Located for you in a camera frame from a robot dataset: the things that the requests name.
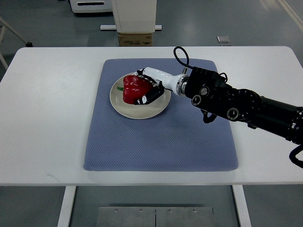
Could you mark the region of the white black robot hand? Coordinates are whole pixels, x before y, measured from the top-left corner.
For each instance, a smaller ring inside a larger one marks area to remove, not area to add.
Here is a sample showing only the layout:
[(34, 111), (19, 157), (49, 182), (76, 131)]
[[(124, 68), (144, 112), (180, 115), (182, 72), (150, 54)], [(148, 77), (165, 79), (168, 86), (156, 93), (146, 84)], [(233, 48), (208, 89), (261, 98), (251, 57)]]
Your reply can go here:
[(146, 67), (138, 70), (137, 74), (153, 82), (156, 86), (135, 101), (135, 105), (148, 105), (164, 94), (165, 89), (172, 91), (174, 94), (185, 97), (185, 86), (189, 76), (185, 74), (171, 75), (167, 72)]

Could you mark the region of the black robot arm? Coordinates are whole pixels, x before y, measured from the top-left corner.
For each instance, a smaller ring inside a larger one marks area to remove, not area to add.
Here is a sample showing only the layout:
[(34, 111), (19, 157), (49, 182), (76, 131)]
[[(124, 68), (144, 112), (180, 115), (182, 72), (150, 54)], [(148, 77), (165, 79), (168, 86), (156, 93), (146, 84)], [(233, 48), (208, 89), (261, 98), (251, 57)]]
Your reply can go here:
[(258, 95), (248, 89), (235, 89), (227, 84), (225, 73), (190, 66), (187, 81), (180, 82), (181, 94), (191, 99), (193, 106), (203, 114), (204, 123), (213, 122), (217, 116), (232, 122), (245, 122), (252, 129), (260, 128), (291, 141), (298, 146), (289, 154), (290, 161), (298, 167), (303, 162), (297, 155), (303, 150), (303, 108)]

